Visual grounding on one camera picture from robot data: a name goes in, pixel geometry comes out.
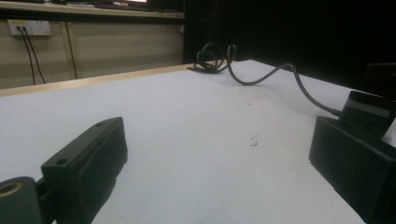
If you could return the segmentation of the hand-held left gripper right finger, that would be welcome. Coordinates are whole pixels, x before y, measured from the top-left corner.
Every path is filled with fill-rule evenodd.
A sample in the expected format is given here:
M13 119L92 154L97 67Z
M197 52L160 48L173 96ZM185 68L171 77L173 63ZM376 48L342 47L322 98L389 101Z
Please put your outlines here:
M366 224L396 224L396 148L318 117L311 164Z

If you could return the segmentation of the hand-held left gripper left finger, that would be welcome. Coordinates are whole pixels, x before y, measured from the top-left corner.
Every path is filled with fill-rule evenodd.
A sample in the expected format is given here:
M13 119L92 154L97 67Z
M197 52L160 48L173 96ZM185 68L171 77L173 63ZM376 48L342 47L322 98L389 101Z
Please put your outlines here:
M41 166L46 187L55 193L58 224L91 224L110 197L128 161L123 119L91 126Z

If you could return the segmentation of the black power strip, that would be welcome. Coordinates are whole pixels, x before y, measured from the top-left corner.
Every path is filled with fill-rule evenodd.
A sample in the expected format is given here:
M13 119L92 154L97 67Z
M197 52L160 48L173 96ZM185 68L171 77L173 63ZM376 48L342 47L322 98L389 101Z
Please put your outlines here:
M351 91L339 120L373 138L382 139L396 119L396 101Z

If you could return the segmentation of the wooden desk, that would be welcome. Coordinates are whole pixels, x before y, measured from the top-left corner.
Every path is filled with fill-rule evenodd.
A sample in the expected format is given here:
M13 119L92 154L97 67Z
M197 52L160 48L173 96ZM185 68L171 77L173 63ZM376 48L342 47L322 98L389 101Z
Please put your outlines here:
M159 19L184 19L181 12L145 12L116 9L102 9L94 6L57 5L52 3L25 3L0 0L0 16L6 18L34 18L38 20L61 20L67 18L88 18L93 16L121 17L121 18L159 18Z

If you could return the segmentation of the white wall socket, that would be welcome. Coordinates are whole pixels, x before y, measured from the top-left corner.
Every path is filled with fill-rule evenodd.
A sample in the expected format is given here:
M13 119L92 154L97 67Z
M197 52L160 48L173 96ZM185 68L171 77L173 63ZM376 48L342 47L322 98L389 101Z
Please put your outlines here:
M48 21L8 20L8 27L12 35L50 36Z

